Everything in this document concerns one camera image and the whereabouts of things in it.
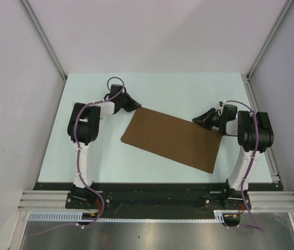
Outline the brown cloth napkin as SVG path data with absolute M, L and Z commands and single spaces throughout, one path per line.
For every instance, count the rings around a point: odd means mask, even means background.
M 215 130 L 147 108 L 133 115 L 121 141 L 175 162 L 213 173 L 222 136 Z

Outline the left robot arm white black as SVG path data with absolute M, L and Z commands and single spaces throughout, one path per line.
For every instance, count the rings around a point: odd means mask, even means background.
M 124 85 L 113 84 L 110 92 L 99 101 L 75 103 L 67 127 L 71 141 L 76 145 L 76 174 L 71 189 L 73 198 L 84 208 L 94 205 L 99 196 L 92 191 L 94 179 L 87 169 L 88 150 L 99 134 L 100 120 L 124 109 L 130 113 L 142 107 L 126 91 Z

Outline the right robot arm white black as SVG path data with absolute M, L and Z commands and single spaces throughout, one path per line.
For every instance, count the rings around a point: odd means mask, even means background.
M 217 128 L 222 136 L 234 136 L 240 146 L 235 167 L 226 179 L 216 204 L 225 209 L 236 209 L 249 205 L 249 178 L 259 157 L 273 145 L 274 132 L 268 113 L 256 112 L 249 106 L 247 111 L 238 110 L 238 101 L 220 102 L 195 117 L 192 122 L 207 129 Z

